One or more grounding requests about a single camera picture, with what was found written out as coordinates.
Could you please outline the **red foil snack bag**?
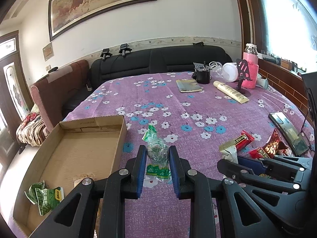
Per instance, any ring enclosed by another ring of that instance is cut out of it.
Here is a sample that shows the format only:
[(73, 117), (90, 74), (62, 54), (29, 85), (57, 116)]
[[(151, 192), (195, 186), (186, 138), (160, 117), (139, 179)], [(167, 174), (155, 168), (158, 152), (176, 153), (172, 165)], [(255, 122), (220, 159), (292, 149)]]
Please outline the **red foil snack bag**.
[(292, 150), (283, 142), (277, 128), (274, 128), (271, 137), (263, 146), (263, 150), (270, 158), (274, 158), (275, 155), (292, 156)]

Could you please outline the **clear green candy bag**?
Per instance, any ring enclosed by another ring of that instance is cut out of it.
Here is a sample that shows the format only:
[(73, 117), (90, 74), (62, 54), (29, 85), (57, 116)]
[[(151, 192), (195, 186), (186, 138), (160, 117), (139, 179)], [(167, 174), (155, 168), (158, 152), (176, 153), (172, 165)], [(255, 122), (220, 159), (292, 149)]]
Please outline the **clear green candy bag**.
[(147, 143), (147, 157), (149, 163), (146, 175), (155, 177), (158, 181), (167, 183), (171, 180), (169, 167), (169, 149), (164, 140), (158, 137), (155, 126), (149, 124), (148, 129), (142, 137)]

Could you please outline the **green peas snack bag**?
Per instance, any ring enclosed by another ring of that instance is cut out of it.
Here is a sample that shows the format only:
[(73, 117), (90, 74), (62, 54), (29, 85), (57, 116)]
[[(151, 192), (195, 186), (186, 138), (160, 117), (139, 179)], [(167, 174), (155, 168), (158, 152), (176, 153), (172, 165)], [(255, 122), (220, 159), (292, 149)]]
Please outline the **green peas snack bag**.
[(55, 189), (35, 188), (35, 195), (41, 216), (55, 209), (64, 200), (64, 190), (62, 187), (56, 187)]

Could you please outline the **dark green snack bag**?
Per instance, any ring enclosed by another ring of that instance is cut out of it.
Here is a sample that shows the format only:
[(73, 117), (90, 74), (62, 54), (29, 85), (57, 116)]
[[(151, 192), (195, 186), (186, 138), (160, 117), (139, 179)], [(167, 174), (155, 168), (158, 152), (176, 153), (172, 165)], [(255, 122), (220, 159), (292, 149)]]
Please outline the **dark green snack bag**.
[(42, 191), (46, 188), (45, 181), (33, 183), (27, 191), (25, 191), (25, 196), (27, 199), (33, 204), (36, 205), (38, 202), (37, 196), (36, 196), (36, 190)]

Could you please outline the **beige wafer snack pack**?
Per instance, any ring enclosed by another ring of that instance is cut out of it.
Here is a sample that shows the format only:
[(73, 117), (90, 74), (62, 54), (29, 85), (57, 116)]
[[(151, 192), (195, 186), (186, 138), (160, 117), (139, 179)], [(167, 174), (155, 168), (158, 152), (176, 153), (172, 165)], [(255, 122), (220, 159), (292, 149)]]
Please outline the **beige wafer snack pack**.
[(74, 180), (74, 187), (76, 187), (77, 185), (79, 185), (79, 184), (82, 182), (83, 179), (85, 179), (85, 177), (78, 178), (78, 179)]

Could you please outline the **black smartphone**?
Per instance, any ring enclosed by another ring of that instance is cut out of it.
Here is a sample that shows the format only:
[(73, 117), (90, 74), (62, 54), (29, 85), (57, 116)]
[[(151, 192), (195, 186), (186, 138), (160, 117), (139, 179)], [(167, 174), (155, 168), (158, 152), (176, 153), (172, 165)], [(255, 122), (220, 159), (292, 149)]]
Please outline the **black smartphone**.
[(296, 156), (301, 156), (308, 152), (309, 146), (306, 144), (303, 136), (297, 131), (285, 114), (282, 112), (275, 112), (270, 113), (268, 117), (281, 132)]

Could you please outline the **red bar snack pack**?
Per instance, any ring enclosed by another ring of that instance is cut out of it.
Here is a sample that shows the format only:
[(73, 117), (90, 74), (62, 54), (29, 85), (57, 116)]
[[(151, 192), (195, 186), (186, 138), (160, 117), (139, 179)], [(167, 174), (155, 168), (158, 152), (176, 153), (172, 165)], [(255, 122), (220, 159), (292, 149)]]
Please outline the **red bar snack pack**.
[(234, 145), (236, 147), (236, 150), (239, 152), (254, 140), (255, 139), (251, 134), (242, 130), (241, 135), (234, 139)]

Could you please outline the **purple floral tablecloth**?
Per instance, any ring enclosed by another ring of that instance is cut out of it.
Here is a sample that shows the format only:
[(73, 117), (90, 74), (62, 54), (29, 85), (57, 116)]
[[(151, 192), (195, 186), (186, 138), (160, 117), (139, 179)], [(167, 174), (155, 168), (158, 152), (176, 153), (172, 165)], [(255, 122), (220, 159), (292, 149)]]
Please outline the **purple floral tablecloth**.
[[(192, 167), (218, 178), (218, 147), (247, 131), (255, 139), (242, 154), (268, 142), (275, 125), (268, 115), (283, 112), (300, 128), (304, 115), (279, 91), (269, 86), (251, 89), (250, 101), (240, 104), (212, 82), (202, 91), (182, 93), (176, 80), (189, 80), (191, 73), (146, 74), (107, 81), (70, 112), (64, 121), (123, 115), (127, 125), (120, 166), (134, 157), (148, 124), (155, 126), (167, 145)], [(126, 237), (189, 237), (189, 204), (174, 199), (171, 181), (163, 184), (145, 176), (141, 199), (126, 203)]]

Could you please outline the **cardboard tray box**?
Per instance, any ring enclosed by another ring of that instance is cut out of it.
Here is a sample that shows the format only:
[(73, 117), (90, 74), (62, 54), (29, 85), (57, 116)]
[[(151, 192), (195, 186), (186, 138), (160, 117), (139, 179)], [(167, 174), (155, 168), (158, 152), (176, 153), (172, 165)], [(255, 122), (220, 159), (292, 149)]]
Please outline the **cardboard tray box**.
[(25, 196), (34, 183), (62, 187), (68, 195), (81, 177), (100, 180), (119, 169), (127, 127), (122, 115), (63, 121), (41, 145), (28, 167), (14, 204), (9, 227), (29, 237), (44, 220)]

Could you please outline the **cream lotion tube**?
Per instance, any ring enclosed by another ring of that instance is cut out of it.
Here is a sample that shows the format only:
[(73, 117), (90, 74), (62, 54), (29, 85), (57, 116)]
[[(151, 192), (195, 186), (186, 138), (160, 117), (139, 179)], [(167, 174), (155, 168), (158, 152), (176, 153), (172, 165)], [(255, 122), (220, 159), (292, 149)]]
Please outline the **cream lotion tube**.
[(224, 94), (226, 94), (230, 98), (234, 99), (235, 101), (239, 102), (240, 104), (244, 104), (244, 103), (249, 101), (249, 99), (245, 95), (243, 95), (242, 93), (233, 89), (232, 87), (230, 87), (229, 85), (227, 85), (225, 83), (222, 83), (219, 81), (214, 81), (213, 85), (218, 90), (220, 90), (221, 92), (223, 92)]

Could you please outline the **white round jar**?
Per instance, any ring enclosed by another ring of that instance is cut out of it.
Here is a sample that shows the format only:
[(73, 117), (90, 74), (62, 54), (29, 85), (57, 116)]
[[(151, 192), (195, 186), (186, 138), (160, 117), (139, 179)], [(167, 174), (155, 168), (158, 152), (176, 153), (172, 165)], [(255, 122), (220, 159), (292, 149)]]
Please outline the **white round jar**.
[(238, 79), (236, 62), (225, 63), (222, 67), (222, 76), (225, 82), (235, 82)]

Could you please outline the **black pen cup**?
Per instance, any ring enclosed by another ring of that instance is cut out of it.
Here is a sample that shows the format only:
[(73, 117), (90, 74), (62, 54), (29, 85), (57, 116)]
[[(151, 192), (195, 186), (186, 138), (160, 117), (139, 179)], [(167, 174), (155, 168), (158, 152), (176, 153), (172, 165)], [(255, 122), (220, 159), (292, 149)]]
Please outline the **black pen cup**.
[(193, 63), (195, 68), (192, 78), (199, 84), (209, 84), (211, 80), (209, 65), (204, 61), (203, 63)]

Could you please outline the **patterned blanket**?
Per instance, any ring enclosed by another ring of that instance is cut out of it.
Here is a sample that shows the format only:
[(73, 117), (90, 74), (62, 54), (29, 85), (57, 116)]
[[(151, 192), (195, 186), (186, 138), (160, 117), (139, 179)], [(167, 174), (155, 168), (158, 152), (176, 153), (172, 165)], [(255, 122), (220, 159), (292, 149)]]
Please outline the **patterned blanket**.
[(34, 104), (30, 114), (17, 128), (16, 137), (22, 144), (40, 147), (48, 135), (49, 130), (42, 119), (38, 106)]

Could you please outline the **pink sleeved bottle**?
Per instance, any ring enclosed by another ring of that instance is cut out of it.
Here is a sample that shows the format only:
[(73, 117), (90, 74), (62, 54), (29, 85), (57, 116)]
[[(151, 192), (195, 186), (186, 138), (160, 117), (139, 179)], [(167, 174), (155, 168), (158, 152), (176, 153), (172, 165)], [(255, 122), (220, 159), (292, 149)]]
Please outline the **pink sleeved bottle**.
[(246, 60), (249, 68), (250, 80), (244, 80), (242, 86), (247, 89), (254, 89), (258, 74), (258, 52), (257, 46), (247, 43), (243, 52), (243, 60)]

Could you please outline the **black leather sofa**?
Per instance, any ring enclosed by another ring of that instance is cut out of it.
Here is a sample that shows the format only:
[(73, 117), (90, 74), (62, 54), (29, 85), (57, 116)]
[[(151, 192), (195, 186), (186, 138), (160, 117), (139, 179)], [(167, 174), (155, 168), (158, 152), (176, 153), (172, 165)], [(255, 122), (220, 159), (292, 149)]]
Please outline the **black leather sofa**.
[(167, 85), (163, 74), (193, 71), (195, 63), (232, 62), (218, 46), (175, 46), (145, 49), (95, 60), (88, 73), (92, 91), (83, 88), (62, 107), (67, 116), (81, 103), (96, 109), (108, 101), (110, 106), (143, 103), (158, 95)]

